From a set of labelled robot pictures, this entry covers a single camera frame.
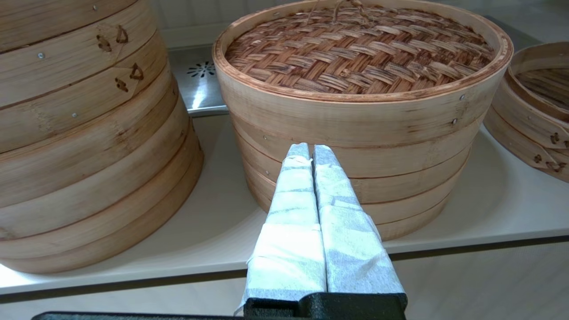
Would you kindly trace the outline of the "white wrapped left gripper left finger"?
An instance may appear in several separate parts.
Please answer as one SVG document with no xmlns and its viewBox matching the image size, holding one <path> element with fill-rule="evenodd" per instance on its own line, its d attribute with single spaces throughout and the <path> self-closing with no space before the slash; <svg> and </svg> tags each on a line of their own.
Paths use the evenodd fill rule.
<svg viewBox="0 0 569 320">
<path fill-rule="evenodd" d="M 283 160 L 247 267 L 240 311 L 250 298 L 297 301 L 327 290 L 313 166 L 305 143 L 292 144 Z"/>
</svg>

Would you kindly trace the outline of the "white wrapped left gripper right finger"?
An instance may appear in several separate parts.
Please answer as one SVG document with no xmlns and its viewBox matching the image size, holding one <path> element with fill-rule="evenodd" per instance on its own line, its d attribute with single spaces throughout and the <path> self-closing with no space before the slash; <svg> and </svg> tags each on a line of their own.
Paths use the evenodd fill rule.
<svg viewBox="0 0 569 320">
<path fill-rule="evenodd" d="M 403 295 L 378 229 L 333 150 L 317 144 L 313 164 L 329 292 Z"/>
</svg>

